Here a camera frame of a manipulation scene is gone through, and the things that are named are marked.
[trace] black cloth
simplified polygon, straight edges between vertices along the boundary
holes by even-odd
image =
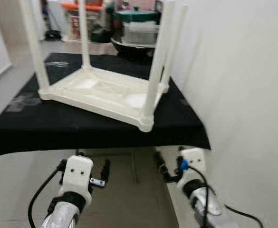
[[[79,69],[82,64],[81,55],[63,53],[52,53],[46,62],[51,84]],[[151,60],[138,63],[100,55],[91,56],[91,64],[148,79]],[[172,80],[169,92],[162,96],[156,108],[154,127],[149,133],[56,101],[41,101],[37,90],[34,76],[0,115],[0,155],[36,150],[162,145],[210,148],[203,124]]]

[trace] black cable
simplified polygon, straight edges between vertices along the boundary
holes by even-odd
[[[36,228],[34,225],[33,219],[32,219],[32,208],[33,208],[34,201],[36,200],[38,195],[43,191],[44,187],[49,183],[49,181],[51,181],[51,179],[55,176],[55,174],[57,174],[58,171],[59,171],[59,167],[57,167],[50,174],[50,176],[47,178],[47,180],[45,180],[45,182],[40,186],[40,188],[36,191],[36,193],[34,194],[34,196],[31,199],[31,202],[28,207],[28,220],[29,220],[31,228]]]
[[[198,169],[192,167],[192,166],[187,166],[189,169],[194,170],[197,172],[203,179],[205,188],[206,188],[206,197],[205,197],[205,207],[204,207],[204,214],[203,214],[203,220],[202,220],[202,226],[201,228],[206,228],[207,227],[207,214],[208,214],[208,209],[209,209],[209,185],[207,183],[207,180],[205,176],[203,175],[202,172],[200,172]]]
[[[238,210],[236,210],[236,209],[234,209],[234,208],[231,208],[230,206],[228,206],[228,205],[226,205],[226,204],[224,204],[224,206],[225,206],[227,209],[229,209],[230,211],[232,211],[232,212],[234,212],[234,213],[236,213],[236,214],[240,214],[240,215],[242,215],[242,216],[245,216],[245,217],[248,217],[248,218],[250,218],[250,219],[255,220],[256,222],[258,222],[260,228],[263,228],[262,222],[261,222],[257,217],[255,217],[255,216],[253,216],[253,215],[250,215],[250,214],[247,214],[247,213],[244,213],[244,212],[241,212],[241,211],[238,211]]]

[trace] green lid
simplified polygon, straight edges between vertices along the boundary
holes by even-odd
[[[122,10],[115,13],[115,19],[124,22],[145,22],[159,19],[159,14],[147,10]]]

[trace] white wall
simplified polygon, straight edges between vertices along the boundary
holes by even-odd
[[[278,228],[278,0],[186,2],[173,78],[207,129],[208,178],[225,202]]]

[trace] floor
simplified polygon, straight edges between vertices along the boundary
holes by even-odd
[[[44,57],[51,52],[79,53],[80,44],[43,42],[41,49]],[[14,63],[13,74],[33,70],[32,64],[27,64],[28,47],[13,47],[9,51]],[[92,44],[91,53],[116,55],[111,44]],[[138,181],[133,176],[131,151],[134,152]],[[59,158],[74,153],[70,150],[22,152],[0,157],[0,228],[29,227],[27,207],[32,194]],[[111,160],[112,168],[107,187],[94,190],[91,207],[84,210],[77,227],[178,227],[167,187],[154,165],[152,148],[89,150],[85,153],[93,157],[96,178],[106,158]],[[51,198],[56,196],[58,179],[56,177],[47,186],[35,204],[33,216],[37,227],[42,223]]]

